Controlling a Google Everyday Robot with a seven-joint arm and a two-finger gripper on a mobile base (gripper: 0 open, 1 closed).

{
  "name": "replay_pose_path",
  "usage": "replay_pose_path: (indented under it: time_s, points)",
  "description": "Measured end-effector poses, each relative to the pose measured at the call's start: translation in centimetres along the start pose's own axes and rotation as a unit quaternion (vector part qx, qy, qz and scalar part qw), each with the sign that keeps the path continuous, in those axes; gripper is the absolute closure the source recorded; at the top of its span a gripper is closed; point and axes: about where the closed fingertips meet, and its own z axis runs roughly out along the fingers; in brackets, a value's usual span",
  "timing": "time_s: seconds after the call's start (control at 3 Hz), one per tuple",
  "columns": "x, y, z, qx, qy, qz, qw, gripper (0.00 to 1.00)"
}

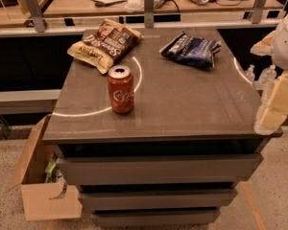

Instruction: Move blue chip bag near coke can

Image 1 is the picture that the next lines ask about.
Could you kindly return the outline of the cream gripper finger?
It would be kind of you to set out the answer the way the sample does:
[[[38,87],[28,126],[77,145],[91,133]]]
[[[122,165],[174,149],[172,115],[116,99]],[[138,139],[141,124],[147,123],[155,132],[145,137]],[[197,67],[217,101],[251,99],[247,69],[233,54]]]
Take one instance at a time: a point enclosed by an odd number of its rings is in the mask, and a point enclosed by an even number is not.
[[[266,111],[274,115],[288,116],[288,71],[268,83]]]
[[[277,109],[260,108],[258,126],[261,130],[277,130],[287,119],[287,115]]]

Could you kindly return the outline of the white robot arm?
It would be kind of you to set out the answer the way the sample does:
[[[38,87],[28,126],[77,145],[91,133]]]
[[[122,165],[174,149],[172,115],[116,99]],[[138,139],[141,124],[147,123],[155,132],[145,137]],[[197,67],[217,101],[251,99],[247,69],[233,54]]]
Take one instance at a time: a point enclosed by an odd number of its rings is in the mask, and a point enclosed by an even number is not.
[[[288,117],[288,14],[276,27],[272,62],[283,73],[276,80],[269,81],[263,91],[253,127],[261,135],[274,133]]]

